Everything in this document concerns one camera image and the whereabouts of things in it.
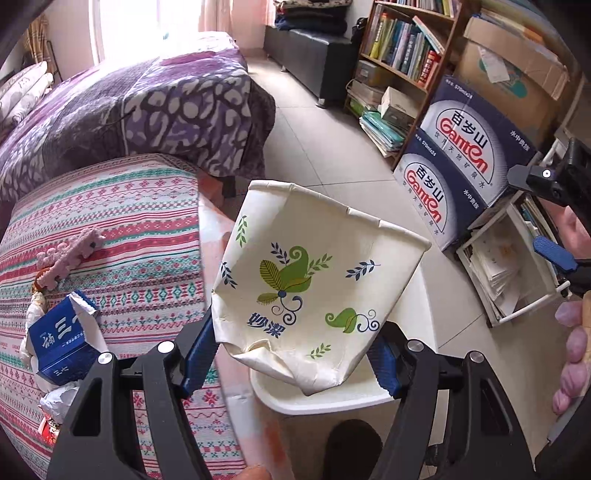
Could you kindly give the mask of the person's right hand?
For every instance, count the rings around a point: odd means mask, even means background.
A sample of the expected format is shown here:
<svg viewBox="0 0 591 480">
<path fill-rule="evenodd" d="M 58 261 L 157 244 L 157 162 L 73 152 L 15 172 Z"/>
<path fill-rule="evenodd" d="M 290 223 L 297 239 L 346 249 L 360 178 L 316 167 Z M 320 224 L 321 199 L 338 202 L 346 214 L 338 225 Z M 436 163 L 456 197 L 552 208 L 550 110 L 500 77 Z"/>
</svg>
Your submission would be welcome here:
<svg viewBox="0 0 591 480">
<path fill-rule="evenodd" d="M 547 200 L 541 201 L 557 227 L 564 247 L 577 259 L 590 258 L 590 235 L 570 207 L 562 207 Z M 566 341 L 566 363 L 560 376 L 560 387 L 553 395 L 553 411 L 564 414 L 570 405 L 583 396 L 590 383 L 590 302 L 573 300 L 562 303 L 556 320 L 571 332 Z"/>
</svg>

